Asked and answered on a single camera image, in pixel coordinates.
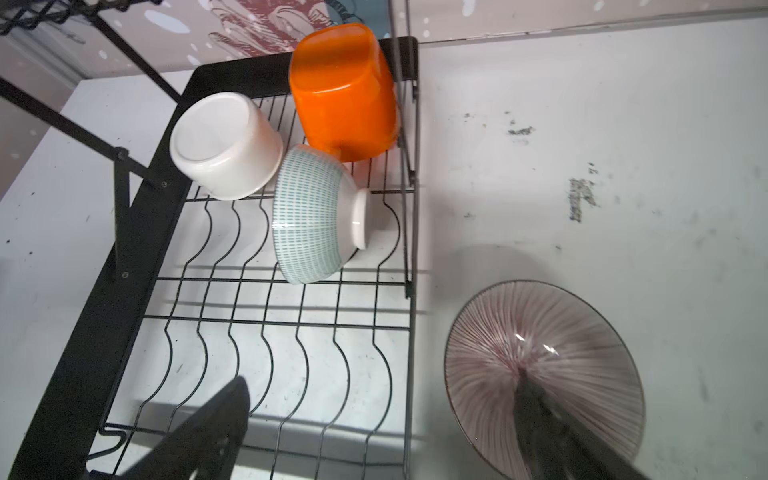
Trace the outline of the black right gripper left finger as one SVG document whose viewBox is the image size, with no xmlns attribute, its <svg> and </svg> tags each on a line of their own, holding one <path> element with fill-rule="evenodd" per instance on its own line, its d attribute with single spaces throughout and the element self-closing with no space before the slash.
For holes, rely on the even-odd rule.
<svg viewBox="0 0 768 480">
<path fill-rule="evenodd" d="M 166 436 L 123 479 L 229 479 L 248 429 L 250 396 L 238 376 Z"/>
</svg>

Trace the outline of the white ceramic bowl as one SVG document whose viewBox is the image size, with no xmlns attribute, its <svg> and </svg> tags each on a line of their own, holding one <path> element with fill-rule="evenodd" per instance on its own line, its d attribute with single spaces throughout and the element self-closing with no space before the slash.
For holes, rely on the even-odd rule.
<svg viewBox="0 0 768 480">
<path fill-rule="evenodd" d="M 194 103 L 174 126 L 169 151 L 174 165 L 224 201 L 247 197 L 278 172 L 284 143 L 247 96 L 209 95 Z"/>
</svg>

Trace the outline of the orange glass bowl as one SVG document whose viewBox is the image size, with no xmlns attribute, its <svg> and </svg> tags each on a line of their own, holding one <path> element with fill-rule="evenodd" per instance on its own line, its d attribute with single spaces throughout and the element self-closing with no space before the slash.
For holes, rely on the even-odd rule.
<svg viewBox="0 0 768 480">
<path fill-rule="evenodd" d="M 292 54 L 289 85 L 311 147 L 356 162 L 396 143 L 394 81 L 367 26 L 348 23 L 306 36 Z"/>
</svg>

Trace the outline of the light green glazed bowl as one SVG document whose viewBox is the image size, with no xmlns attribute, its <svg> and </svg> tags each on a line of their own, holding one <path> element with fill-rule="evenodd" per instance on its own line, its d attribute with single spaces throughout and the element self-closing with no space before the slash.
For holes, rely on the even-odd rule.
<svg viewBox="0 0 768 480">
<path fill-rule="evenodd" d="M 272 231 L 288 283 L 325 280 L 367 248 L 370 197 L 332 155 L 305 144 L 287 152 L 276 182 Z"/>
</svg>

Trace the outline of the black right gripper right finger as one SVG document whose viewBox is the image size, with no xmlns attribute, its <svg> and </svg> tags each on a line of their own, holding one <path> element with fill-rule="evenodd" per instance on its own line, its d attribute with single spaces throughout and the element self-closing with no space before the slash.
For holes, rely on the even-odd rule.
<svg viewBox="0 0 768 480">
<path fill-rule="evenodd" d="M 514 393 L 518 447 L 533 479 L 644 479 L 522 370 Z"/>
</svg>

